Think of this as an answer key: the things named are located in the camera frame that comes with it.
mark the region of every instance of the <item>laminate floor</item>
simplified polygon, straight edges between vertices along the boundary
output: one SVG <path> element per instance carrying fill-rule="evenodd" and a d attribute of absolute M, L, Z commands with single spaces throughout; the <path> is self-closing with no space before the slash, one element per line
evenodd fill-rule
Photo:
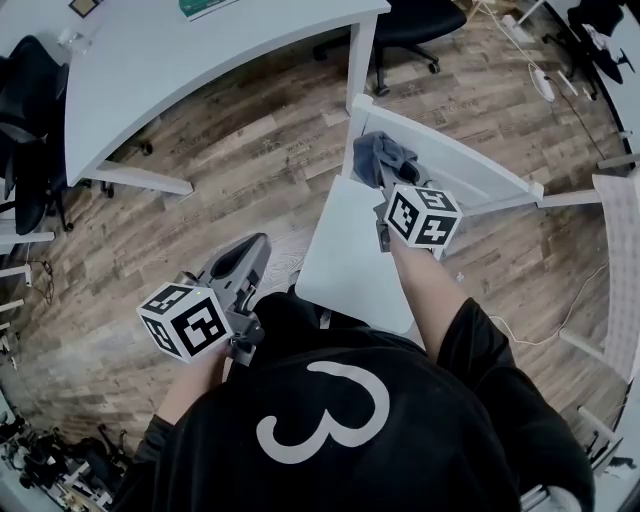
<path fill-rule="evenodd" d="M 527 30 L 538 37 L 557 30 L 544 9 L 532 23 Z M 130 147 L 115 155 L 190 180 L 191 195 L 116 186 L 115 197 L 106 199 L 95 186 L 66 196 L 72 233 L 46 219 L 57 238 L 32 245 L 29 258 L 51 261 L 53 303 L 17 280 L 3 283 L 4 295 L 24 297 L 26 305 L 2 315 L 20 341 L 11 337 L 18 369 L 4 362 L 0 381 L 36 426 L 57 425 L 78 439 L 96 435 L 95 425 L 104 422 L 114 431 L 126 428 L 135 447 L 180 365 L 154 348 L 136 306 L 178 271 L 197 270 L 216 248 L 255 231 L 273 241 L 262 294 L 282 289 L 300 268 L 339 171 L 348 125 L 347 49 L 318 63 L 310 56 L 314 42 L 256 59 L 169 109 L 145 135 L 152 155 Z M 547 103 L 536 92 L 526 61 L 489 18 L 478 15 L 428 46 L 440 56 L 442 72 L 431 75 L 425 62 L 390 50 L 391 92 L 376 104 L 543 183 L 547 192 L 588 188 L 599 151 L 622 154 L 605 101 L 569 97 L 596 149 L 566 100 L 557 95 Z M 554 46 L 525 48 L 547 70 L 567 68 Z M 372 70 L 369 90 L 373 79 Z M 582 89 L 580 78 L 576 85 Z M 14 255 L 25 257 L 26 247 Z M 487 312 L 536 342 L 555 332 L 606 259 L 600 206 L 527 206 L 465 219 L 444 265 Z M 43 286 L 41 269 L 34 269 Z M 585 288 L 569 326 L 597 343 L 606 333 L 607 308 L 604 270 Z M 512 348 L 578 436 L 585 434 L 578 405 L 609 424 L 619 414 L 626 385 L 603 364 L 557 338 Z"/>

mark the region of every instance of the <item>black t-shirt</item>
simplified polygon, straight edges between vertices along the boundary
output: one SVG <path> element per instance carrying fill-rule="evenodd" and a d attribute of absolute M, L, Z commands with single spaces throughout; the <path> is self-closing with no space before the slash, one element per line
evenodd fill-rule
<path fill-rule="evenodd" d="M 154 417 L 114 510 L 520 509 L 537 484 L 593 509 L 589 463 L 469 300 L 437 365 L 371 329 L 305 332 L 176 424 Z"/>

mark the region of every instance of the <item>chair leg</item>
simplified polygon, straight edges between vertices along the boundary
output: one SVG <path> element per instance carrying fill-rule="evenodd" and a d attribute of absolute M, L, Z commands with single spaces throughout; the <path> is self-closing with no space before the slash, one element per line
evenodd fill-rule
<path fill-rule="evenodd" d="M 56 209 L 58 210 L 58 215 L 60 215 L 60 220 L 62 221 L 62 229 L 65 231 L 73 231 L 73 224 L 65 220 L 64 216 L 64 205 L 62 204 L 62 194 L 58 192 L 54 198 L 56 202 Z"/>
<path fill-rule="evenodd" d="M 384 48 L 376 46 L 374 48 L 376 57 L 376 77 L 378 78 L 378 87 L 376 87 L 376 96 L 386 96 L 389 94 L 389 88 L 384 85 Z"/>
<path fill-rule="evenodd" d="M 313 58 L 315 60 L 327 60 L 327 50 L 333 50 L 340 46 L 346 46 L 351 42 L 351 32 L 347 32 L 343 36 L 336 37 L 330 41 L 326 41 L 313 47 Z"/>
<path fill-rule="evenodd" d="M 415 53 L 420 57 L 430 60 L 431 64 L 429 64 L 429 71 L 431 71 L 434 75 L 440 72 L 440 65 L 438 64 L 440 62 L 440 59 L 438 59 L 438 57 L 431 53 L 429 50 L 425 50 L 417 44 L 411 46 L 403 46 L 403 48 L 410 51 L 411 53 Z"/>

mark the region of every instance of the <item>person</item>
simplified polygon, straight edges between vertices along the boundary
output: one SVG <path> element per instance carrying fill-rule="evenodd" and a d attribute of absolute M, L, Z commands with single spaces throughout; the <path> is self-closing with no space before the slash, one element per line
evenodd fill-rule
<path fill-rule="evenodd" d="M 593 510 L 589 462 L 507 338 L 428 251 L 392 234 L 391 252 L 424 350 L 261 299 L 251 365 L 224 383 L 223 353 L 184 368 L 112 510 L 515 511 L 538 484 Z"/>

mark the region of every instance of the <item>gray cloth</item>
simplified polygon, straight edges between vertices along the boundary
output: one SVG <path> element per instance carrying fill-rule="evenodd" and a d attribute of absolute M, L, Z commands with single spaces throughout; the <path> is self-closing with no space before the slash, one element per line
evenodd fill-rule
<path fill-rule="evenodd" d="M 384 132 L 367 133 L 353 141 L 353 170 L 365 185 L 383 187 L 387 200 L 396 183 L 423 186 L 429 180 L 418 155 Z"/>

